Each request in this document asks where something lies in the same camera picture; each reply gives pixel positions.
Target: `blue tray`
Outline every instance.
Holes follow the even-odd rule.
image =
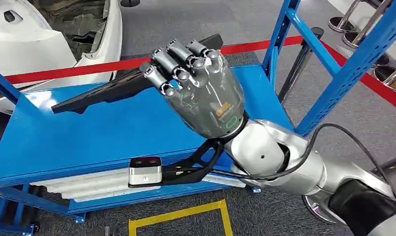
[[[251,118],[292,129],[260,65],[233,71]],[[28,99],[19,99],[0,142],[0,187],[126,168],[135,156],[158,155],[172,162],[189,156],[204,141],[155,89],[90,106],[83,115],[52,113],[52,105],[99,85],[28,92]],[[228,169],[231,159],[223,155],[216,165]]]

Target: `black pole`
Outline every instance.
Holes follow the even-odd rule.
[[[311,31],[317,36],[318,39],[321,39],[321,37],[324,35],[324,30],[319,27],[313,27],[311,28]],[[292,87],[295,85],[295,82],[301,75],[302,71],[304,70],[306,64],[309,61],[309,58],[312,55],[312,50],[309,48],[309,45],[306,43],[305,40],[301,43],[301,45],[302,48],[299,51],[291,70],[289,71],[288,77],[286,78],[286,81],[283,84],[279,95],[277,96],[281,104],[284,104],[286,97],[288,96]]]

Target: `white car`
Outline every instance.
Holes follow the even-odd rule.
[[[120,60],[120,0],[0,0],[4,76]],[[21,91],[107,82],[116,71],[14,84]],[[0,112],[14,104],[0,94]]]

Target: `blue shelf post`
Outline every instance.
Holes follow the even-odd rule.
[[[285,0],[283,2],[272,34],[271,44],[263,60],[263,68],[269,76],[272,54],[275,50],[280,52],[290,24],[293,24],[332,76],[330,84],[295,129],[298,134],[307,136],[396,40],[396,0],[386,9],[380,21],[343,67],[337,64],[310,28],[298,16],[299,2],[300,0]]]
[[[22,190],[15,189],[13,187],[2,187],[0,188],[0,197],[6,198],[18,203],[22,203],[31,207],[35,207],[42,210],[47,210],[63,216],[74,218],[77,222],[83,222],[85,219],[84,214],[71,214],[68,213],[69,206],[60,205],[44,198],[34,196],[30,193]]]
[[[0,93],[2,93],[8,100],[17,105],[18,99],[21,96],[20,91],[16,89],[5,77],[0,74]]]
[[[5,198],[0,198],[0,221],[5,213],[6,205],[8,204],[8,200]],[[20,214],[19,220],[21,221],[22,212],[16,212],[15,218],[17,218],[17,214]],[[19,234],[23,236],[31,236],[34,231],[34,225],[28,225],[27,227],[21,227],[18,224],[14,225],[4,225],[0,223],[0,233],[8,233],[8,234]]]

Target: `black bracket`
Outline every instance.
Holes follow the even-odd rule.
[[[209,162],[205,162],[201,158],[210,148],[213,148],[215,153]],[[207,139],[189,158],[163,166],[162,182],[138,185],[129,184],[128,187],[139,188],[200,182],[213,169],[213,166],[223,152],[223,144],[216,139]],[[194,168],[193,166],[195,164],[202,167]]]

